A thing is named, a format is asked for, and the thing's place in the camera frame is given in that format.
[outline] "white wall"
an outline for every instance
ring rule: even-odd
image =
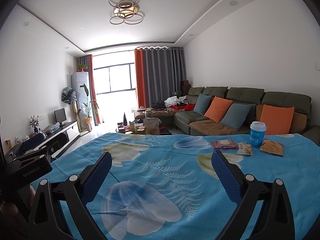
[[[65,108],[67,121],[72,121],[61,93],[71,86],[76,59],[57,48],[48,39],[50,35],[45,35],[50,30],[29,17],[15,7],[0,31],[0,132],[4,151],[5,140],[13,143],[15,137],[31,133],[33,115],[48,116],[39,122],[42,129],[55,121],[53,111],[60,108]],[[27,20],[30,24],[23,26]]]
[[[320,27],[302,0],[256,0],[185,46],[193,87],[255,87],[312,98],[320,124]]]

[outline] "white drawer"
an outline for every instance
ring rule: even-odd
[[[79,135],[79,128],[78,125],[75,124],[74,126],[70,127],[67,130],[68,136],[69,136],[69,140],[72,141],[77,135]]]

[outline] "sofa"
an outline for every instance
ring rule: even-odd
[[[212,100],[217,96],[232,100],[234,103],[251,105],[251,108],[239,130],[214,122],[193,111],[177,112],[174,115],[173,122],[188,135],[250,134],[250,124],[260,120],[263,105],[270,105],[295,107],[289,133],[299,133],[317,145],[320,144],[320,126],[310,125],[311,97],[309,96],[286,92],[265,92],[264,89],[257,88],[196,87],[190,88],[187,96],[188,103],[195,104],[200,93],[212,96]]]

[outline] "black bottle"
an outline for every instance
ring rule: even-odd
[[[128,122],[127,122],[127,118],[125,117],[125,113],[123,113],[123,126],[127,126]]]

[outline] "plant pot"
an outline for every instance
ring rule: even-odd
[[[89,132],[91,132],[91,127],[90,127],[90,119],[91,117],[87,117],[87,118],[84,118],[83,121],[85,122],[85,124],[87,125],[87,129]]]

